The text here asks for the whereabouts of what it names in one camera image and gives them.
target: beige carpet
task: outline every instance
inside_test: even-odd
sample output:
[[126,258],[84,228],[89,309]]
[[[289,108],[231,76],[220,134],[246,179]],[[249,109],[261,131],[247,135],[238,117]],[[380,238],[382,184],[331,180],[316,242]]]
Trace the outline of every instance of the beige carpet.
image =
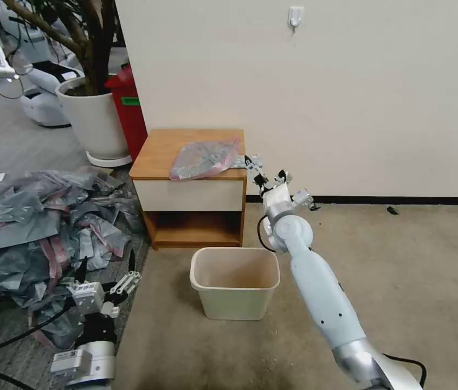
[[[323,205],[301,214],[370,341],[421,360],[426,389],[458,390],[458,206]],[[247,205],[246,246],[260,206]],[[262,321],[207,319],[189,284],[193,250],[151,251],[117,356],[115,390],[355,389],[337,368],[281,255]],[[411,369],[419,376],[418,369]]]

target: white planter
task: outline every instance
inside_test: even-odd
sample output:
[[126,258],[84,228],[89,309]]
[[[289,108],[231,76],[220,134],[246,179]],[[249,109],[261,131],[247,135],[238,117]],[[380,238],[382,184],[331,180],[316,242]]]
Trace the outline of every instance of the white planter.
[[68,96],[64,93],[84,83],[84,77],[65,81],[56,89],[62,110],[86,149],[93,165],[115,167],[130,163],[131,156],[122,132],[112,94]]

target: pink plastic bag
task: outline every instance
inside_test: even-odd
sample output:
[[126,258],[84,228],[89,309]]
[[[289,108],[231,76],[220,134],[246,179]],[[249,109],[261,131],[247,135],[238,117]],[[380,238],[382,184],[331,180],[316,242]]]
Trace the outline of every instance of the pink plastic bag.
[[193,180],[219,174],[240,155],[240,139],[201,141],[185,145],[171,168],[171,180]]

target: white wall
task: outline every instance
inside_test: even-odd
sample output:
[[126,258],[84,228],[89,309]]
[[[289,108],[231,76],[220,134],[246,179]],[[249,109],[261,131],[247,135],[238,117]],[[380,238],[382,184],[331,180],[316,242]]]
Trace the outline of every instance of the white wall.
[[314,195],[458,196],[458,0],[117,5],[148,128],[242,127]]

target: pile of plastic bags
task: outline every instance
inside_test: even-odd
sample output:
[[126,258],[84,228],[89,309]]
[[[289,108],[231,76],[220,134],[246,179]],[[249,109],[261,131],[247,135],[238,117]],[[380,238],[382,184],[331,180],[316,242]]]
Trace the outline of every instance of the pile of plastic bags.
[[142,229],[138,201],[123,184],[93,167],[0,182],[0,295],[53,311],[50,302],[67,291],[56,286],[69,267],[88,258],[87,269],[95,270],[122,258],[130,236],[113,225],[117,216],[132,232]]

